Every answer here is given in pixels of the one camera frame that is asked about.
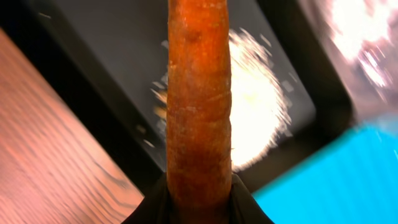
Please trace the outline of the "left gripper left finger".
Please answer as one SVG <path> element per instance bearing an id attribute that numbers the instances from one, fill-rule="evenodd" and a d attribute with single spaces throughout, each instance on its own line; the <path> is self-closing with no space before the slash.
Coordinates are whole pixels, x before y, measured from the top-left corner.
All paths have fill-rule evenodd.
<path id="1" fill-rule="evenodd" d="M 170 224 L 170 206 L 171 199 L 164 174 L 122 224 Z"/>

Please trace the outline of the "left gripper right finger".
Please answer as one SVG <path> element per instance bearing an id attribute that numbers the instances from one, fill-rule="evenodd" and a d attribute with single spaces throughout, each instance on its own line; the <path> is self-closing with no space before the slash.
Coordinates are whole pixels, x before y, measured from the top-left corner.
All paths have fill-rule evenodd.
<path id="1" fill-rule="evenodd" d="M 232 175 L 229 208 L 229 224 L 274 224 L 236 174 Z"/>

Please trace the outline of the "orange carrot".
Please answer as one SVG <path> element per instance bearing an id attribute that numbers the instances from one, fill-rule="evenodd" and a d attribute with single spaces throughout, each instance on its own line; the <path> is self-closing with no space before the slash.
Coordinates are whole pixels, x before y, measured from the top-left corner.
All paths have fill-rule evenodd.
<path id="1" fill-rule="evenodd" d="M 228 223 L 231 61 L 226 0 L 169 1 L 167 187 L 175 223 Z"/>

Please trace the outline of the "rice and peanuts pile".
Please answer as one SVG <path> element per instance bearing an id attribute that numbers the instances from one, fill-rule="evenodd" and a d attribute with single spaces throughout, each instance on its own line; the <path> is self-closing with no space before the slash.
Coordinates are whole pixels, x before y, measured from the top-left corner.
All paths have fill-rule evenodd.
<path id="1" fill-rule="evenodd" d="M 229 30 L 231 61 L 231 165 L 236 172 L 260 161 L 275 146 L 291 122 L 284 92 L 269 67 L 270 53 L 246 30 Z M 167 119 L 167 93 L 157 97 L 165 103 L 156 108 Z"/>

